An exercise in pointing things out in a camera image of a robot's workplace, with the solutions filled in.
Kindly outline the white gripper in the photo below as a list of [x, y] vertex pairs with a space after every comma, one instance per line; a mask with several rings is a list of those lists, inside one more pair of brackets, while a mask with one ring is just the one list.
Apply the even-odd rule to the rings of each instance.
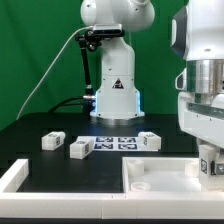
[[[182, 131], [224, 149], [224, 94], [203, 105], [194, 102], [193, 93], [180, 92], [178, 120]], [[215, 173], [224, 175], [224, 163], [215, 164]]]

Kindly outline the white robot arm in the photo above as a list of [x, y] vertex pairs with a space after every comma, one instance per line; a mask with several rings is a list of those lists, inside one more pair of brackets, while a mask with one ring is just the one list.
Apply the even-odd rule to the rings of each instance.
[[[151, 26], [151, 1], [83, 0], [80, 12], [90, 28], [87, 45], [102, 47], [101, 86], [91, 116], [109, 123], [142, 117], [135, 53], [122, 35]], [[181, 130], [199, 140], [201, 173], [224, 176], [224, 0], [189, 0], [172, 18], [171, 48], [186, 61], [175, 80]]]

